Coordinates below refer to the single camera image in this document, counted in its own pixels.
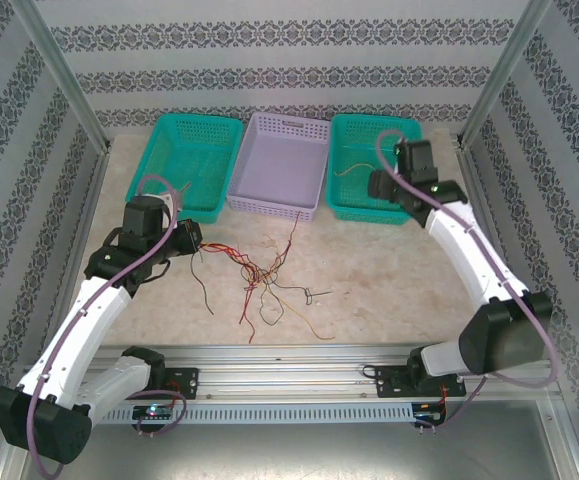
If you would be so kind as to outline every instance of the marble floor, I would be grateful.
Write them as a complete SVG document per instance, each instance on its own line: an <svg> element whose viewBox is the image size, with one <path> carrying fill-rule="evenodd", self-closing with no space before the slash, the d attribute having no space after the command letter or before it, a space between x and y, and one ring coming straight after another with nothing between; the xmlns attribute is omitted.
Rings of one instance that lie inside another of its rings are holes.
<svg viewBox="0 0 579 480"><path fill-rule="evenodd" d="M460 168L446 130L432 132L434 158L442 179L462 183ZM119 135L96 207L83 264L98 249L112 226L120 225L124 197L148 137ZM324 202L313 223L299 223L278 283L329 291L305 304L298 289L277 294L313 325L286 309L277 325L259 314L254 292L249 318L256 328L252 344L408 343L450 339L459 334L473 311L466 291L443 250L414 221L403 226L338 221ZM235 246L259 265L275 258L292 229L290 220L237 212L225 202L218 221L202 226L204 241ZM251 327L238 320L245 296L240 269L221 253L196 255L194 270L207 287L214 315L205 308L200 284L190 272L190 257L178 257L163 279L140 288L109 330L105 345L247 344ZM279 313L265 296L264 314Z"/></svg>

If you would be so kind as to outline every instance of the teal plastic basket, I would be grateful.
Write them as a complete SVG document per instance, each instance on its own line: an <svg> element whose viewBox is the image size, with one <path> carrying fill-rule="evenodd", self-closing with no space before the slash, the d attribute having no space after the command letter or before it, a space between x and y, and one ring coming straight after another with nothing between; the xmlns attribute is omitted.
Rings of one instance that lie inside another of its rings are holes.
<svg viewBox="0 0 579 480"><path fill-rule="evenodd" d="M327 204L339 220L402 225L409 215L397 204L370 198L367 183L372 168L382 168L376 157L374 142L383 130L397 128L408 140L420 140L422 130L415 120L379 115L341 114L331 120L329 168L327 171ZM398 137L387 136L382 152L395 164L393 145Z"/></svg>
<svg viewBox="0 0 579 480"><path fill-rule="evenodd" d="M136 194L143 175L155 173L176 190L187 183L178 219L214 223L222 209L242 137L242 122L209 115L170 113L156 122L126 201ZM143 193L160 194L155 180L145 183Z"/></svg>

